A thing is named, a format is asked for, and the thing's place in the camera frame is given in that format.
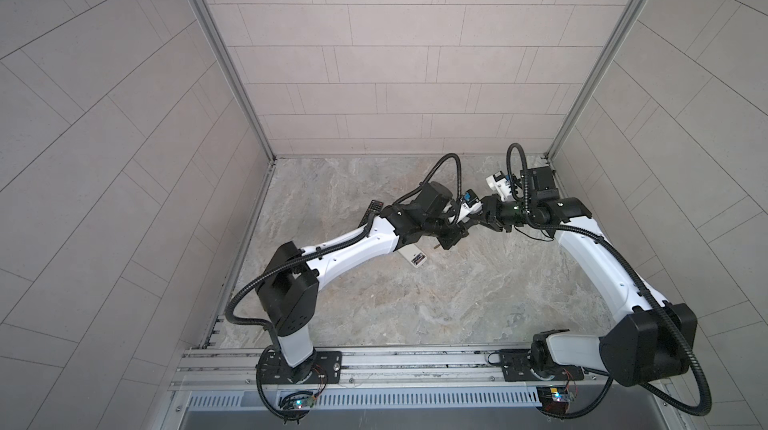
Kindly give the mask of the white remote control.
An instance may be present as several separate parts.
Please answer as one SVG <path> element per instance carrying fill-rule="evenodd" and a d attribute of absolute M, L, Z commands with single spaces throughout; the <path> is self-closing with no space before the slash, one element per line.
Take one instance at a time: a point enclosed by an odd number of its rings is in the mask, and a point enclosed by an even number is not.
<path fill-rule="evenodd" d="M 415 268 L 419 268 L 427 260 L 426 254 L 421 251 L 415 244 L 403 246 L 398 250 L 398 253 Z"/>

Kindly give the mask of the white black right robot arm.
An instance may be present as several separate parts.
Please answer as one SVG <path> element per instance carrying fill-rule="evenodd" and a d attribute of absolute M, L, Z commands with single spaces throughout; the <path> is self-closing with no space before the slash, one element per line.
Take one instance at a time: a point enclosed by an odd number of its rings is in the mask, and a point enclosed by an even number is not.
<path fill-rule="evenodd" d="M 597 370 L 623 386 L 693 373 L 705 379 L 693 352 L 697 318 L 640 277 L 606 239 L 591 211 L 577 198 L 560 196 L 548 167 L 515 179 L 502 172 L 488 177 L 492 195 L 466 191 L 470 218 L 495 231 L 524 225 L 541 230 L 581 266 L 615 321 L 603 336 L 550 330 L 534 336 L 530 361 L 545 376 L 556 366 Z"/>

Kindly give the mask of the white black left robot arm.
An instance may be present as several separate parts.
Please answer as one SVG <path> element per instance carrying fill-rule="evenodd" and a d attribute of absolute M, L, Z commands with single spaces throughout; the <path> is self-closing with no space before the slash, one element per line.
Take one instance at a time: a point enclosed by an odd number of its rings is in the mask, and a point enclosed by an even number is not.
<path fill-rule="evenodd" d="M 468 234 L 469 216 L 481 210 L 472 190 L 455 198 L 450 190 L 427 182 L 408 202 L 382 207 L 360 228 L 314 247 L 281 245 L 255 291 L 273 325 L 275 346 L 291 368 L 311 365 L 315 347 L 308 324 L 318 293 L 335 278 L 376 257 L 434 237 L 449 249 Z"/>

